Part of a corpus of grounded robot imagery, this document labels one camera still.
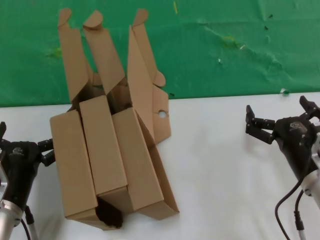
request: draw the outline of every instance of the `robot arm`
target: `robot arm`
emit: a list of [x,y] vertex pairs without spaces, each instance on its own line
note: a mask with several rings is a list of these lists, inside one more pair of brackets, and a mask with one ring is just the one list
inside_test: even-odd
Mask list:
[[[317,117],[320,120],[320,108],[314,102],[308,101],[304,96],[300,97],[300,104],[305,113],[300,116],[282,118],[276,122],[269,119],[256,118],[251,107],[249,105],[246,107],[245,132],[267,144],[272,144],[276,140],[280,151],[284,154],[298,180],[296,186],[275,208],[277,221],[287,239],[289,237],[278,217],[278,208],[299,186],[308,196],[314,198],[320,208],[320,122],[310,122],[313,117]],[[305,239],[299,211],[295,212],[295,216],[296,224],[298,220],[297,230],[300,238]]]
[[[0,181],[1,186],[4,186],[0,188],[1,240],[9,240],[13,228],[22,221],[22,215],[26,209],[40,163],[47,167],[55,162],[52,139],[41,141],[38,144],[28,141],[9,142],[3,139],[6,128],[6,124],[1,122]],[[33,223],[29,225],[30,232],[33,235],[32,239],[38,239],[33,227]]]

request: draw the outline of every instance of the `brown cardboard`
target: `brown cardboard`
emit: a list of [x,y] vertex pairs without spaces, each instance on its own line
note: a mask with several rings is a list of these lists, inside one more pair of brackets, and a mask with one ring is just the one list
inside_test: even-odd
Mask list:
[[126,193],[119,189],[127,190],[128,182],[107,97],[83,101],[80,110],[95,194],[122,212],[132,212],[127,201],[113,200],[120,194],[125,198]]
[[125,71],[108,29],[103,28],[103,15],[94,11],[83,24],[85,38],[89,44],[103,89],[109,93],[122,79]]
[[54,116],[50,125],[64,215],[67,218],[94,209],[98,202],[78,112],[72,110]]
[[100,221],[105,211],[98,211],[105,202],[159,220],[178,213],[156,147],[171,130],[168,95],[157,87],[165,77],[144,26],[148,12],[138,11],[129,29],[128,83],[101,13],[83,24],[98,73],[84,55],[79,30],[68,25],[70,15],[61,10],[58,31],[73,105],[50,120],[65,217],[110,230]]
[[[148,70],[148,66],[146,65],[142,54],[145,52],[145,55],[150,55],[150,50],[148,47],[140,48],[136,39],[137,36],[144,39],[143,41],[140,40],[140,44],[142,44],[142,42],[145,43],[146,41],[149,42],[148,36],[145,36],[146,30],[144,24],[141,23],[142,20],[146,19],[146,17],[142,17],[144,14],[146,14],[145,11],[138,11],[133,27],[129,28],[128,85],[133,107],[147,127],[154,141],[160,143],[171,136],[169,97],[166,92],[153,84],[150,77],[150,71]],[[161,118],[159,112],[165,112],[166,116]]]
[[69,99],[74,105],[100,95],[93,85],[99,84],[99,76],[94,73],[85,56],[79,29],[70,28],[68,20],[72,14],[70,8],[59,13],[58,33],[64,64]]
[[134,108],[119,112],[112,119],[126,169],[133,210],[155,219],[178,213],[155,143],[151,144],[152,137],[148,131],[145,132],[148,138],[145,140]]
[[159,87],[163,87],[166,84],[166,79],[164,75],[158,71],[155,56],[145,27],[145,21],[148,19],[148,16],[149,13],[146,9],[138,9],[133,21],[132,29],[152,83]]

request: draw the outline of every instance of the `white tabletop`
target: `white tabletop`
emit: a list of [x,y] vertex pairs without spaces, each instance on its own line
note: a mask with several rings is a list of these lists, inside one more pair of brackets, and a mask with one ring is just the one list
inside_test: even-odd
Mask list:
[[[301,94],[170,100],[172,136],[158,145],[180,214],[154,220],[138,213],[123,229],[100,229],[64,219],[56,164],[40,166],[28,204],[42,240],[283,240],[276,222],[277,202],[297,180],[274,142],[245,134],[246,105],[256,117],[280,119],[304,110]],[[320,93],[306,93],[320,106]],[[39,142],[51,137],[49,119],[68,105],[0,108],[9,141]],[[294,204],[298,192],[279,215],[292,240],[298,234]],[[303,196],[300,213],[308,240],[320,235],[320,211]],[[23,227],[12,240],[27,239]]]

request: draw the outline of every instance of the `green backdrop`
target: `green backdrop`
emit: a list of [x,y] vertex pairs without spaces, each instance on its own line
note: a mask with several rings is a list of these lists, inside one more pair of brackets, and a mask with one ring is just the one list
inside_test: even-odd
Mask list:
[[320,90],[319,0],[1,0],[0,107],[69,102],[57,31],[65,7],[77,28],[103,13],[125,69],[128,26],[148,9],[172,99]]

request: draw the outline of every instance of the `black cable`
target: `black cable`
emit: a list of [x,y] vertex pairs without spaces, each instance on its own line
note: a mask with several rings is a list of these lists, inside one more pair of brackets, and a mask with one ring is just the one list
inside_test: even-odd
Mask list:
[[23,228],[25,230],[26,237],[28,238],[28,240],[31,240],[27,225],[26,225],[25,221],[22,218],[21,218],[21,223],[22,223]]
[[279,214],[278,214],[278,210],[279,210],[279,207],[282,203],[284,203],[285,200],[287,200],[298,188],[299,186],[302,184],[302,182],[304,181],[305,179],[305,176],[307,176],[308,174],[308,170],[309,170],[309,166],[310,166],[310,162],[311,162],[311,156],[309,156],[308,158],[308,163],[306,164],[306,168],[305,168],[305,174],[303,175],[303,177],[301,177],[301,179],[299,179],[299,181],[296,183],[296,185],[291,189],[291,191],[289,191],[275,206],[275,209],[274,209],[274,214],[275,214],[275,218],[276,218],[276,221],[278,222],[279,224],[279,227],[281,228],[281,231],[283,233],[283,235],[285,236],[285,238],[287,240],[290,240],[290,237],[288,236],[284,226],[282,225],[281,221],[280,221],[280,218],[279,218]]
[[299,195],[298,195],[298,197],[297,197],[297,199],[296,199],[296,201],[295,201],[295,206],[294,206],[294,211],[295,211],[295,212],[298,212],[298,211],[299,211],[299,202],[300,202],[302,196],[304,195],[304,193],[305,193],[305,192],[304,192],[303,190],[301,190],[301,192],[299,193]]
[[294,206],[294,218],[295,218],[295,226],[297,231],[303,231],[305,230],[304,223],[302,222],[302,219],[300,217],[300,212],[299,212],[299,202],[304,195],[304,191],[301,190],[296,201],[295,201],[295,206]]
[[280,228],[281,228],[281,230],[282,230],[282,232],[283,232],[283,234],[284,234],[284,236],[285,236],[285,238],[286,238],[287,240],[290,240],[290,238],[289,238],[288,234],[286,233],[286,230],[284,229],[284,226],[282,226],[282,223],[281,223],[281,221],[280,221],[279,214],[278,214],[278,209],[279,209],[280,205],[281,205],[285,200],[287,200],[287,199],[299,188],[299,186],[301,185],[302,181],[303,181],[303,178],[300,179],[300,180],[296,183],[296,185],[291,189],[291,191],[288,192],[288,193],[277,203],[277,205],[275,206],[275,209],[274,209],[274,214],[275,214],[276,221],[278,222],[278,224],[279,224],[279,226],[280,226]]
[[34,219],[34,216],[31,213],[30,207],[28,205],[25,206],[24,213],[25,213],[26,224],[28,224],[28,225],[34,224],[35,223],[35,219]]

